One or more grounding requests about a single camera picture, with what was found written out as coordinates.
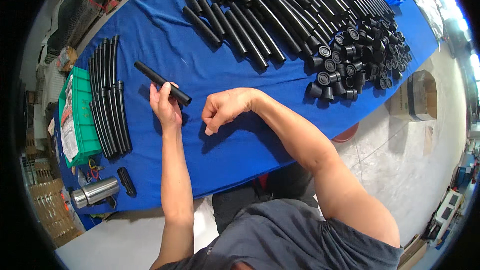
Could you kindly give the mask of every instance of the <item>left hand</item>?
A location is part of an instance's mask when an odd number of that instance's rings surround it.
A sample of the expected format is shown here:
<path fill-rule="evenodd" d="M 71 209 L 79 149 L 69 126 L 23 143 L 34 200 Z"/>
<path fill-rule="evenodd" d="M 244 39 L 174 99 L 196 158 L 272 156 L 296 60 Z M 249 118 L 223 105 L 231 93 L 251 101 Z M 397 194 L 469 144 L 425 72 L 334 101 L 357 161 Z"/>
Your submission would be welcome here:
<path fill-rule="evenodd" d="M 180 129 L 183 122 L 177 99 L 170 96 L 171 84 L 178 88 L 175 83 L 166 82 L 158 91 L 156 84 L 150 84 L 150 106 L 160 120 L 163 130 Z"/>

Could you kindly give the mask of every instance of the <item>hand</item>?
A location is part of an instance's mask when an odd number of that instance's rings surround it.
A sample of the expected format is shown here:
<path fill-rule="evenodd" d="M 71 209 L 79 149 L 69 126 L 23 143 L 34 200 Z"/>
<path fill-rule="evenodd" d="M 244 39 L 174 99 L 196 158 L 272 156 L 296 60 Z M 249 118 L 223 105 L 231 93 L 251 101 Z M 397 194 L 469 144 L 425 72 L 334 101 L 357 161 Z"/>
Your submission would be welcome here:
<path fill-rule="evenodd" d="M 261 91 L 250 87 L 238 87 L 207 98 L 201 118 L 207 124 L 205 134 L 219 132 L 220 126 L 231 123 L 243 112 L 252 111 L 252 102 Z"/>
<path fill-rule="evenodd" d="M 160 120 L 163 130 L 180 129 L 182 127 L 182 112 L 177 99 L 170 96 L 171 84 L 165 82 L 160 91 L 153 82 L 150 84 L 150 106 Z"/>

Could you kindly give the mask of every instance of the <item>blue tablecloth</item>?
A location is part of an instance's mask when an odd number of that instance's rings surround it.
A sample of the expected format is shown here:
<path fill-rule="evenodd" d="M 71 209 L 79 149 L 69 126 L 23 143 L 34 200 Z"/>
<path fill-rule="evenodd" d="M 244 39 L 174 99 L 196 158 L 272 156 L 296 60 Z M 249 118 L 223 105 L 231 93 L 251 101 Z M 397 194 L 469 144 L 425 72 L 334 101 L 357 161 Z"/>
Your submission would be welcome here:
<path fill-rule="evenodd" d="M 278 137 L 252 113 L 221 127 L 218 134 L 206 136 L 201 114 L 209 94 L 237 87 L 260 89 L 333 138 L 383 104 L 401 84 L 394 82 L 392 89 L 384 91 L 367 84 L 356 102 L 341 99 L 325 104 L 305 98 L 305 88 L 315 76 L 306 73 L 303 60 L 290 54 L 278 34 L 272 33 L 272 36 L 288 55 L 287 61 L 283 65 L 270 62 L 267 71 L 259 74 L 248 59 L 242 61 L 232 54 L 230 45 L 224 43 L 215 52 L 205 45 L 182 16 L 184 5 L 185 0 L 129 0 L 99 30 L 76 63 L 77 67 L 88 69 L 87 58 L 102 38 L 120 35 L 118 79 L 125 82 L 125 108 L 133 152 L 112 162 L 102 157 L 100 165 L 106 169 L 101 171 L 101 177 L 117 176 L 117 169 L 126 167 L 138 195 L 130 198 L 122 188 L 117 211 L 161 205 L 162 132 L 148 101 L 150 81 L 134 67 L 136 60 L 176 82 L 193 98 L 183 109 L 186 122 L 183 143 L 196 198 L 231 188 L 292 162 Z M 434 53 L 437 43 L 412 0 L 400 8 L 402 15 L 398 15 L 396 21 L 413 57 L 404 74 L 405 80 Z M 64 178 L 66 186 L 77 188 L 78 182 L 70 170 L 65 164 L 61 168 L 63 176 L 68 177 Z M 103 213 L 111 209 L 102 205 L 77 212 Z"/>

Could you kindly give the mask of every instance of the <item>concrete floor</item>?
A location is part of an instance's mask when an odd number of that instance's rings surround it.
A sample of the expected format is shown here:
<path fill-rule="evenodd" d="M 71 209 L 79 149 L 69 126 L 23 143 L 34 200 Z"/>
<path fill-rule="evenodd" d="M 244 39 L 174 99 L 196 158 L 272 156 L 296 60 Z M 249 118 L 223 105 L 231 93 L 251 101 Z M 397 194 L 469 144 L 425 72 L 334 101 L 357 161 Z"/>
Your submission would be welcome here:
<path fill-rule="evenodd" d="M 387 102 L 360 122 L 351 141 L 335 145 L 363 187 L 393 214 L 403 246 L 430 220 L 466 141 L 465 92 L 447 46 L 442 45 L 419 68 L 423 69 L 437 83 L 436 121 L 409 123 L 391 117 Z M 431 145 L 425 142 L 426 131 L 432 132 Z M 195 203 L 196 252 L 218 233 L 211 196 Z M 57 254 L 69 269 L 148 268 L 158 255 L 164 225 L 161 209 L 121 213 L 57 249 Z"/>

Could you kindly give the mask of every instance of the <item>gray t-shirt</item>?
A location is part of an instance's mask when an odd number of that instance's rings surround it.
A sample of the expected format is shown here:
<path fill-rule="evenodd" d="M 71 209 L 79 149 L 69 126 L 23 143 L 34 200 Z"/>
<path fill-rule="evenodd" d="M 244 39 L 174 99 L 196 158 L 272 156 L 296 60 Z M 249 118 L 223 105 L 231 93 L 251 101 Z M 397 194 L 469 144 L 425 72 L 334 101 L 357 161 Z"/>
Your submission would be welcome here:
<path fill-rule="evenodd" d="M 292 199 L 252 204 L 194 256 L 161 270 L 225 270 L 245 262 L 269 269 L 397 269 L 403 249 L 343 222 L 321 220 L 318 209 Z"/>

